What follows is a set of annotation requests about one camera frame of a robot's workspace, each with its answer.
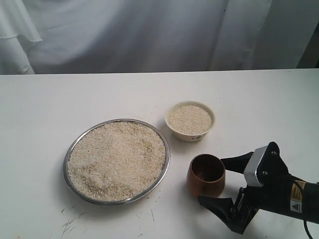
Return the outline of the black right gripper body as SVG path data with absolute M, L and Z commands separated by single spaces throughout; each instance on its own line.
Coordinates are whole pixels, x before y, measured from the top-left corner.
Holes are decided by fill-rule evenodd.
M 246 188 L 241 188 L 228 228 L 243 234 L 259 209 L 291 216 L 289 190 L 292 184 L 288 168 L 275 142 L 255 149 L 245 170 Z

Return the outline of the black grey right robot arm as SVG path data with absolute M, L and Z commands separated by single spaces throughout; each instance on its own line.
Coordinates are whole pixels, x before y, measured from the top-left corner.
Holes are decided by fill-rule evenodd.
M 319 222 L 319 185 L 289 173 L 275 142 L 253 152 L 223 158 L 226 170 L 244 175 L 247 186 L 231 198 L 198 196 L 199 204 L 214 213 L 231 231 L 243 234 L 259 210 Z

